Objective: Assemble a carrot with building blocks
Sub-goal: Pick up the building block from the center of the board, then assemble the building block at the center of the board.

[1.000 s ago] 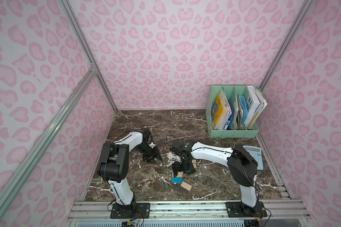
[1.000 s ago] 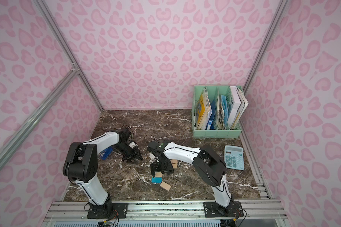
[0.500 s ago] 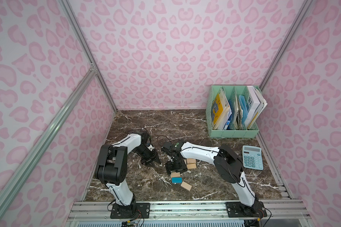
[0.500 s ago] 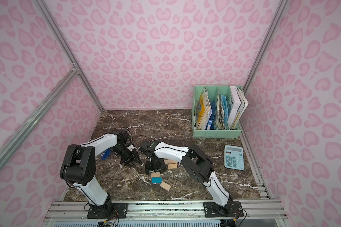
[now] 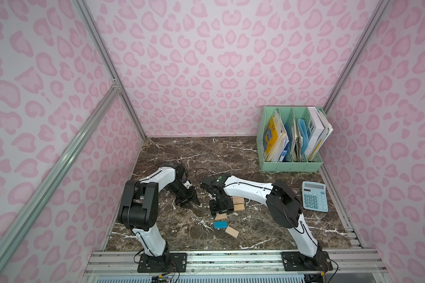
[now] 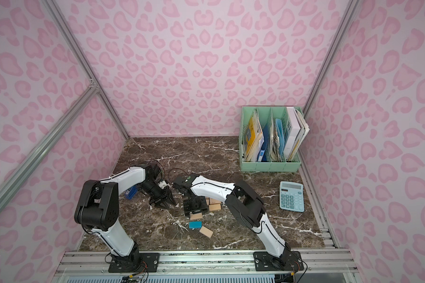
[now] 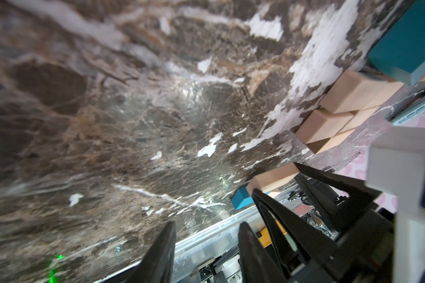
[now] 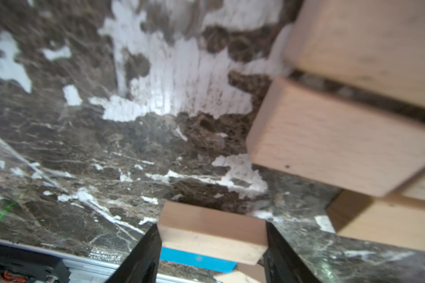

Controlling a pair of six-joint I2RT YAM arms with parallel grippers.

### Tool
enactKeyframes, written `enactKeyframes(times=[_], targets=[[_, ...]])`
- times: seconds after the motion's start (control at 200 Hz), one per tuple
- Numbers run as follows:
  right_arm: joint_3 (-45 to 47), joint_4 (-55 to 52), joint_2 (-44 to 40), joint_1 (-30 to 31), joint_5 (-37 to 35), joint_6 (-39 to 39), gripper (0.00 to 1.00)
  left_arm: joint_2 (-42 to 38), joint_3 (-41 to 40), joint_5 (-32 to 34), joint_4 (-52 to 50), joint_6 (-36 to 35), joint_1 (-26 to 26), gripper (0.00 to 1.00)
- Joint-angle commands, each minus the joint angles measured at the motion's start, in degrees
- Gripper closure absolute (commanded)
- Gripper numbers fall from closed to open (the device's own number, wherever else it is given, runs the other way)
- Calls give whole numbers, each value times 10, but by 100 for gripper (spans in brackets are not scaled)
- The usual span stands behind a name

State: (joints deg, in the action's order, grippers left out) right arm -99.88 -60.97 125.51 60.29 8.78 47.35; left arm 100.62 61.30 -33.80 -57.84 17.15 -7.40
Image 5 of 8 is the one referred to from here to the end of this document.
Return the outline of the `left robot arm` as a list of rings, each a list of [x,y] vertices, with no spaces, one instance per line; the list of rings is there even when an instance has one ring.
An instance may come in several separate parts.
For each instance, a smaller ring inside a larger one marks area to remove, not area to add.
[[[159,192],[163,190],[175,197],[177,206],[192,209],[200,205],[185,166],[176,163],[159,167],[142,179],[127,181],[118,212],[119,222],[136,235],[144,254],[152,259],[163,258],[168,252],[168,244],[157,227]]]

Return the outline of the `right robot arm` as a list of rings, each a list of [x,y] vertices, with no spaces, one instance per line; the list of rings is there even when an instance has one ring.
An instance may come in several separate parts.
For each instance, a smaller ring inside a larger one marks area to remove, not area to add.
[[[233,212],[234,197],[258,202],[268,208],[279,226],[288,229],[301,255],[319,263],[329,261],[305,222],[301,200],[284,181],[258,183],[223,174],[217,178],[203,178],[200,186],[214,198],[210,201],[212,216]]]

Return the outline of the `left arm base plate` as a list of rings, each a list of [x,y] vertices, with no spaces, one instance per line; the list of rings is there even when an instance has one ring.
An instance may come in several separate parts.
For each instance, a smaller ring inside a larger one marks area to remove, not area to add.
[[[136,262],[138,273],[165,273],[174,268],[177,272],[185,272],[187,266],[186,253],[168,253],[160,257],[152,257],[142,254]]]

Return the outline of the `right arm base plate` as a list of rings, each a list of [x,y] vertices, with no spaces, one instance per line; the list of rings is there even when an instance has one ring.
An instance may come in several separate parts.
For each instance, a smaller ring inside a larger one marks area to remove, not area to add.
[[[313,257],[300,252],[282,252],[282,263],[285,271],[318,271],[327,273],[334,269],[329,254],[318,250]]]

